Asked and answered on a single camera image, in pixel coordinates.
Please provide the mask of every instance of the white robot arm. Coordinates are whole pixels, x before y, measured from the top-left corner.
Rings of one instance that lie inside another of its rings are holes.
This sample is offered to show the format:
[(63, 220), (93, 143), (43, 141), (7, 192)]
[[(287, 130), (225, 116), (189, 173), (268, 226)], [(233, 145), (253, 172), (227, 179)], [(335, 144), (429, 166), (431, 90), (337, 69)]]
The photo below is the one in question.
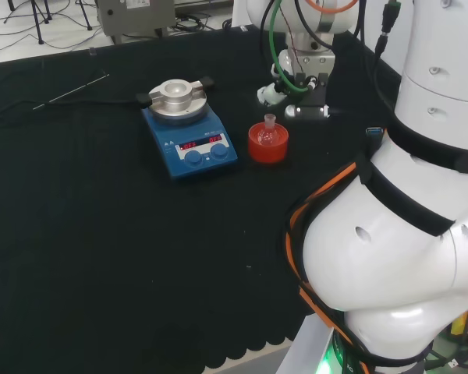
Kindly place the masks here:
[[(324, 0), (321, 5), (324, 9), (342, 8), (350, 4), (352, 0)], [(268, 17), (264, 22), (264, 29), (269, 29), (269, 19), (273, 13), (274, 1), (261, 0), (247, 3), (248, 14), (254, 25), (261, 27), (264, 14)], [(321, 45), (307, 32), (295, 7), (294, 0), (282, 0), (280, 10), (275, 17), (274, 31), (286, 32), (288, 49), (282, 51), (278, 61), (284, 73), (292, 78), (297, 87), (305, 87), (307, 77), (319, 77), (319, 74), (330, 75), (335, 65), (335, 54), (325, 45), (332, 44), (334, 34), (346, 32), (357, 20), (358, 5), (338, 13), (324, 13), (313, 9), (307, 2), (300, 0), (300, 11), (307, 22), (309, 29), (315, 36), (324, 42)], [(277, 79), (280, 72), (273, 66), (272, 74)], [(279, 104), (285, 98), (285, 94), (277, 89), (275, 84), (262, 87), (258, 97), (262, 104)], [(294, 116), (294, 108), (289, 108), (286, 114)]]
[[(323, 14), (300, 3), (319, 31)], [(371, 354), (392, 360), (419, 355), (468, 310), (468, 0), (414, 3), (398, 128), (371, 163), (406, 201), (450, 225), (434, 234), (357, 177), (311, 222), (303, 242), (315, 293), (345, 312), (346, 325)], [(248, 4), (257, 24), (268, 0)], [(282, 4), (293, 33), (305, 33), (293, 2)], [(355, 15), (337, 14), (329, 32), (348, 29)], [(277, 28), (285, 31), (284, 20)]]

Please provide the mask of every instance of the wire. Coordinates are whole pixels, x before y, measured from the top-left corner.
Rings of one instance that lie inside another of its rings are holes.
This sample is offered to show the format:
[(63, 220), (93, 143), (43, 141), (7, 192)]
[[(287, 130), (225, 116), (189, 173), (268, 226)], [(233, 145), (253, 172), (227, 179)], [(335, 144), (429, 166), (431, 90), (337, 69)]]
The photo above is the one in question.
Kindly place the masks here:
[(348, 370), (348, 353), (346, 347), (343, 346), (343, 363), (342, 363), (342, 374), (346, 374)]
[(259, 43), (258, 48), (260, 51), (260, 55), (262, 57), (262, 63), (264, 64), (264, 67), (268, 66), (267, 58), (265, 57), (265, 52), (264, 52), (264, 28), (265, 28), (265, 22), (267, 21), (268, 13), (270, 12), (271, 7), (274, 5), (274, 2), (275, 0), (271, 0), (268, 3), (267, 8), (265, 9), (264, 15), (262, 16), (262, 21), (260, 24), (260, 34), (259, 34), (260, 36), (258, 39), (258, 43)]
[[(58, 46), (55, 46), (55, 45), (53, 45), (53, 44), (49, 44), (49, 43), (46, 42), (46, 41), (44, 41), (44, 43), (45, 43), (47, 46), (52, 47), (52, 48), (55, 48), (55, 49), (70, 49), (70, 48), (73, 48), (73, 47), (78, 47), (79, 45), (88, 42), (90, 39), (93, 39), (93, 38), (95, 37), (95, 35), (96, 35), (99, 31), (101, 31), (101, 30), (102, 30), (102, 29), (101, 29), (100, 27), (98, 27), (98, 28), (95, 30), (94, 34), (93, 34), (91, 37), (88, 37), (87, 39), (85, 39), (84, 41), (81, 41), (80, 43), (76, 43), (76, 44), (73, 44), (73, 45), (69, 45), (69, 46), (67, 46), (67, 47), (58, 47)], [(9, 44), (9, 45), (6, 45), (5, 47), (0, 48), (0, 51), (3, 51), (3, 50), (6, 49), (6, 48), (12, 47), (13, 45), (19, 43), (20, 41), (23, 41), (23, 40), (26, 39), (27, 37), (32, 37), (32, 38), (38, 40), (38, 37), (35, 37), (33, 34), (27, 34), (27, 35), (25, 35), (24, 37), (21, 37), (18, 41), (15, 41), (15, 42), (12, 43), (12, 44)]]
[[(75, 0), (75, 5), (79, 5), (81, 0)], [(97, 8), (95, 4), (89, 4), (85, 0), (83, 0), (83, 5), (91, 6), (92, 8)]]
[(38, 66), (38, 65), (40, 65), (40, 64), (35, 64), (35, 65), (29, 66), (29, 67), (27, 67), (27, 68), (25, 68), (25, 69), (18, 70), (18, 71), (15, 71), (15, 72), (11, 72), (11, 73), (7, 74), (6, 76), (4, 76), (4, 77), (2, 77), (2, 78), (0, 79), (0, 84), (4, 83), (4, 82), (5, 82), (7, 79), (9, 79), (10, 77), (12, 77), (12, 76), (14, 76), (14, 75), (16, 75), (16, 74), (22, 74), (22, 73), (24, 73), (24, 72), (28, 72), (29, 70), (31, 70), (32, 68), (34, 68), (34, 67), (36, 67), (36, 66)]
[(64, 13), (57, 12), (57, 13), (54, 13), (53, 15), (56, 15), (56, 16), (63, 16), (63, 17), (65, 17), (65, 18), (71, 19), (74, 23), (76, 23), (77, 25), (82, 26), (84, 29), (87, 28), (87, 25), (83, 25), (82, 23), (79, 23), (78, 21), (76, 21), (75, 19), (71, 18), (70, 16), (67, 16), (67, 15), (64, 14)]
[[(323, 301), (320, 300), (319, 297), (316, 296), (315, 293), (313, 293), (313, 291), (309, 289), (307, 284), (305, 284), (302, 281), (295, 266), (295, 261), (293, 259), (290, 237), (291, 230), (293, 229), (296, 220), (298, 219), (299, 215), (305, 210), (305, 208), (309, 205), (309, 203), (313, 199), (319, 196), (323, 196), (326, 192), (331, 191), (337, 184), (346, 181), (347, 178), (353, 177), (355, 172), (355, 163), (347, 165), (345, 168), (342, 168), (329, 182), (320, 185), (316, 191), (313, 191), (310, 195), (306, 194), (305, 198), (298, 199), (296, 203), (293, 204), (292, 208), (289, 210), (289, 213), (286, 215), (286, 225), (283, 227), (282, 230), (284, 238), (283, 248), (285, 248), (286, 258), (291, 268), (290, 271), (296, 277), (298, 285), (300, 286), (300, 296), (303, 298), (303, 300), (316, 312), (318, 316), (322, 318), (323, 321), (325, 321), (329, 326), (333, 326), (335, 328), (336, 333), (339, 333), (339, 335), (342, 336), (343, 340), (347, 340), (353, 347), (358, 347), (364, 353), (369, 354), (370, 352), (367, 350), (366, 346), (342, 322), (342, 319), (339, 316), (337, 316), (337, 312), (334, 309), (330, 309), (326, 304), (324, 304)], [(354, 361), (354, 368), (355, 364), (358, 364), (360, 366), (362, 372), (366, 374), (370, 373), (369, 368), (363, 362)], [(357, 368), (355, 368), (353, 371), (360, 372), (360, 370)]]
[[(54, 13), (51, 13), (51, 15), (54, 15), (54, 14), (58, 14), (60, 12), (63, 12), (65, 11), (66, 9), (68, 9), (69, 5), (71, 4), (71, 0), (68, 0), (68, 4), (60, 9), (59, 11), (57, 12), (54, 12)], [(0, 21), (3, 20), (3, 19), (8, 19), (8, 18), (20, 18), (20, 17), (30, 17), (30, 16), (33, 16), (33, 14), (24, 14), (24, 15), (21, 15), (21, 16), (7, 16), (7, 17), (2, 17), (0, 18)], [(36, 25), (33, 25), (32, 27), (28, 28), (28, 29), (24, 29), (24, 30), (21, 30), (21, 31), (16, 31), (14, 33), (8, 33), (8, 34), (0, 34), (0, 36), (5, 36), (5, 35), (17, 35), (17, 34), (21, 34), (21, 33), (24, 33), (26, 31), (29, 31), (31, 29), (34, 29), (36, 27)]]
[(205, 19), (212, 17), (212, 15), (210, 13), (204, 13), (204, 12), (192, 12), (191, 14), (199, 14), (200, 16), (204, 16), (203, 18), (205, 18)]
[(359, 0), (359, 14), (357, 15), (357, 25), (356, 29), (353, 31), (353, 38), (351, 38), (348, 43), (341, 48), (341, 52), (349, 49), (355, 44), (356, 39), (359, 36), (359, 32), (363, 29), (364, 20), (366, 18), (366, 4), (367, 0)]
[(341, 7), (341, 8), (323, 8), (322, 6), (316, 4), (315, 2), (312, 2), (312, 0), (305, 0), (308, 5), (310, 5), (312, 8), (318, 10), (319, 12), (322, 13), (341, 13), (345, 12), (346, 10), (349, 10), (352, 8), (358, 0), (352, 0), (349, 4)]
[(458, 353), (460, 353), (461, 347), (462, 347), (463, 343), (466, 341), (467, 337), (468, 337), (468, 313), (466, 314), (466, 321), (465, 321), (465, 327), (464, 327), (464, 330), (463, 330), (463, 335), (461, 335), (461, 338), (459, 340), (459, 343), (458, 343), (454, 353), (452, 355), (448, 356), (448, 357), (444, 357), (444, 356), (440, 355), (439, 353), (437, 353), (435, 351), (432, 351), (432, 354), (434, 356), (441, 357), (441, 358), (439, 358), (438, 360), (425, 360), (426, 361), (425, 362), (425, 369), (426, 370), (432, 370), (432, 369), (436, 369), (436, 368), (441, 368), (442, 366), (444, 366), (448, 362), (455, 359), (456, 356), (458, 355)]
[(369, 69), (369, 64), (367, 62), (367, 50), (366, 50), (366, 27), (365, 27), (365, 23), (366, 23), (366, 10), (365, 10), (365, 4), (366, 4), (366, 1), (365, 0), (361, 0), (364, 2), (364, 13), (363, 13), (363, 24), (362, 24), (362, 27), (360, 28), (360, 45), (362, 47), (362, 51), (361, 51), (361, 63), (363, 65), (363, 70), (366, 72), (366, 77), (367, 77), (367, 80), (369, 80), (369, 82), (371, 84), (374, 85), (374, 81), (373, 81), (373, 78), (371, 77), (371, 71)]
[(232, 18), (226, 19), (224, 22), (222, 22), (222, 29), (225, 31), (228, 31), (232, 28)]
[(78, 104), (99, 104), (99, 105), (131, 105), (137, 104), (136, 100), (92, 100), (92, 99), (80, 99), (74, 101), (55, 101), (55, 102), (48, 102), (48, 101), (38, 101), (38, 100), (29, 100), (29, 99), (22, 99), (13, 101), (10, 104), (7, 104), (5, 107), (0, 109), (0, 115), (20, 104), (42, 104), (45, 106), (52, 106), (52, 105), (59, 105), (59, 106), (67, 106), (67, 105), (78, 105)]
[[(208, 12), (211, 11), (211, 0), (208, 0)], [(210, 13), (205, 13), (206, 14), (206, 22), (204, 23), (204, 28), (209, 29), (209, 30), (214, 30), (212, 27), (208, 26), (208, 20), (210, 19)]]
[(305, 27), (305, 30), (307, 30), (307, 32), (312, 37), (312, 39), (314, 39), (316, 42), (318, 42), (323, 47), (329, 49), (330, 51), (335, 52), (332, 45), (330, 45), (330, 44), (324, 42), (323, 40), (321, 40), (315, 34), (315, 32), (313, 32), (312, 29), (309, 27), (309, 24), (307, 23), (307, 21), (305, 20), (305, 17), (303, 16), (302, 8), (300, 7), (300, 0), (295, 0), (295, 7), (296, 7), (296, 11), (298, 12), (298, 17), (300, 18), (300, 21), (303, 24), (303, 27)]
[(133, 39), (158, 39), (158, 37), (147, 37), (147, 36), (134, 36), (134, 35), (128, 35), (128, 34), (122, 34), (124, 37), (131, 37)]
[(177, 23), (175, 26), (172, 26), (171, 28), (174, 30), (180, 30), (180, 31), (186, 31), (187, 33), (196, 33), (198, 31), (202, 31), (205, 28), (205, 24), (201, 21), (200, 18), (190, 15), (190, 14), (184, 14), (184, 13), (177, 13), (177, 18), (180, 19), (180, 21), (187, 21), (191, 20), (196, 23), (195, 26), (185, 26), (182, 25), (181, 23)]
[(303, 72), (303, 66), (302, 66), (302, 64), (300, 62), (300, 58), (298, 57), (298, 54), (296, 53), (295, 40), (293, 39), (293, 33), (291, 32), (291, 27), (289, 27), (289, 22), (286, 19), (286, 16), (284, 15), (284, 12), (282, 11), (282, 6), (281, 6), (281, 8), (279, 8), (279, 10), (281, 11), (282, 18), (284, 18), (284, 22), (286, 22), (286, 26), (288, 27), (289, 36), (291, 37), (291, 45), (292, 45), (292, 48), (293, 48), (293, 53), (295, 54), (296, 62), (298, 63), (298, 66), (300, 67), (300, 70)]
[(380, 85), (378, 83), (378, 62), (375, 62), (374, 63), (374, 68), (373, 68), (373, 85), (374, 85), (374, 89), (376, 90), (376, 94), (378, 95), (378, 97), (380, 98), (381, 102), (385, 105), (385, 107), (388, 109), (388, 111), (390, 111), (391, 113), (393, 113), (394, 111), (394, 108), (393, 108), (393, 104), (390, 102), (390, 100), (385, 96), (385, 94), (381, 91), (381, 88), (380, 88)]
[[(101, 78), (97, 78), (95, 80), (92, 80), (92, 77), (94, 77), (99, 71), (101, 71), (104, 75)], [(57, 96), (57, 97), (53, 98), (52, 100), (49, 100), (48, 102), (51, 104), (51, 103), (54, 103), (56, 101), (59, 101), (59, 99), (67, 97), (67, 96), (69, 96), (71, 94), (79, 93), (80, 91), (85, 90), (90, 85), (95, 84), (95, 83), (97, 83), (97, 82), (99, 82), (99, 81), (101, 81), (101, 80), (103, 80), (103, 79), (105, 79), (107, 77), (109, 77), (109, 74), (106, 74), (103, 69), (94, 69), (92, 71), (92, 73), (88, 76), (87, 83), (85, 83), (84, 85), (82, 85), (80, 87), (75, 88), (74, 90), (71, 90), (69, 92), (66, 92), (66, 93), (62, 94), (61, 96)], [(38, 105), (37, 107), (33, 108), (33, 110), (36, 111), (37, 109), (40, 109), (40, 108), (42, 108), (44, 106), (45, 106), (44, 104)]]
[(21, 5), (24, 5), (26, 4), (27, 2), (30, 2), (30, 0), (26, 0), (25, 2), (21, 2), (13, 11), (11, 11), (11, 13), (9, 13), (9, 15), (7, 16), (7, 18), (5, 18), (5, 21), (3, 21), (3, 23), (7, 23), (7, 21), (9, 20), (10, 16), (21, 6)]
[(282, 70), (281, 65), (279, 65), (279, 59), (278, 59), (277, 54), (275, 53), (274, 23), (275, 23), (275, 17), (278, 14), (278, 9), (281, 7), (281, 2), (282, 2), (282, 0), (275, 0), (274, 10), (272, 11), (272, 17), (271, 17), (271, 25), (270, 25), (270, 29), (269, 29), (269, 32), (268, 32), (268, 36), (269, 36), (268, 41), (269, 41), (269, 44), (270, 44), (270, 47), (271, 47), (272, 59), (274, 60), (275, 68), (278, 70), (279, 75), (281, 76), (281, 79), (284, 81), (284, 83), (286, 83), (286, 86), (290, 90), (292, 90), (294, 92), (297, 92), (297, 93), (307, 92), (309, 90), (307, 87), (299, 88), (299, 87), (295, 86), (293, 83), (291, 83), (289, 81), (288, 77), (286, 77), (286, 74)]

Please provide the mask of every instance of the green light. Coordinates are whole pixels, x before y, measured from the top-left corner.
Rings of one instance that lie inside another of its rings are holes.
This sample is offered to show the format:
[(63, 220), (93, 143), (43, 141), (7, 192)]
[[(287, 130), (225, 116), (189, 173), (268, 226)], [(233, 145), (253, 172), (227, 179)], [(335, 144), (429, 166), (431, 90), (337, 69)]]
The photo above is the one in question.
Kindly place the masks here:
[(331, 366), (329, 365), (329, 362), (325, 359), (319, 364), (319, 367), (317, 368), (317, 371), (315, 374), (331, 374)]

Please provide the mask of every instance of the black table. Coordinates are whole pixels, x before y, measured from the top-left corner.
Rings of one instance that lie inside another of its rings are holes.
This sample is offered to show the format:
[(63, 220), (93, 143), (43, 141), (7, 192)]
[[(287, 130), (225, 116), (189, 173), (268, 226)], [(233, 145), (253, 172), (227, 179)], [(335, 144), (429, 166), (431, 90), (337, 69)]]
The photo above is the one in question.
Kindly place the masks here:
[(0, 64), (0, 108), (57, 97), (98, 68), (110, 76), (69, 99), (128, 99), (167, 79), (211, 76), (208, 101), (239, 163), (172, 182), (132, 106), (32, 112), (25, 104), (4, 113), (0, 373), (197, 374), (266, 341), (293, 339), (310, 310), (276, 250), (283, 214), (386, 118), (358, 46), (338, 58), (328, 102), (360, 115), (291, 123), (277, 109), (289, 155), (271, 168), (247, 155), (248, 128), (268, 112), (256, 99), (270, 82), (256, 30)]

